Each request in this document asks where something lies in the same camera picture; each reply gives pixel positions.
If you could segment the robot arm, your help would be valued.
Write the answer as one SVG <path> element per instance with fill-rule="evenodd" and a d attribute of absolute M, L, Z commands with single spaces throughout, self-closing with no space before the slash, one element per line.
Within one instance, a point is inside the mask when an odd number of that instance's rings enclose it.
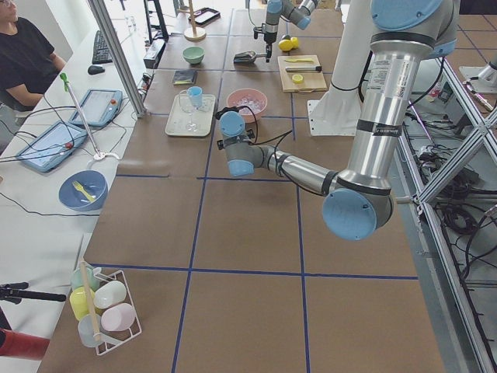
<path fill-rule="evenodd" d="M 456 43 L 457 1 L 372 1 L 371 31 L 362 35 L 372 69 L 356 123 L 348 166 L 340 172 L 315 165 L 275 146 L 251 142 L 241 115 L 217 114 L 232 176 L 265 168 L 324 197 L 322 216 L 340 238 L 361 240 L 385 225 L 394 210 L 387 174 L 401 135 L 422 61 L 450 54 Z"/>
<path fill-rule="evenodd" d="M 276 42 L 280 18 L 283 17 L 297 28 L 305 30 L 311 22 L 311 14 L 319 5 L 318 0 L 305 0 L 294 5 L 287 0 L 269 0 L 266 6 L 266 18 L 260 26 L 253 28 L 254 38 L 263 35 L 266 43 L 265 60 L 270 62 L 273 54 L 273 44 Z"/>

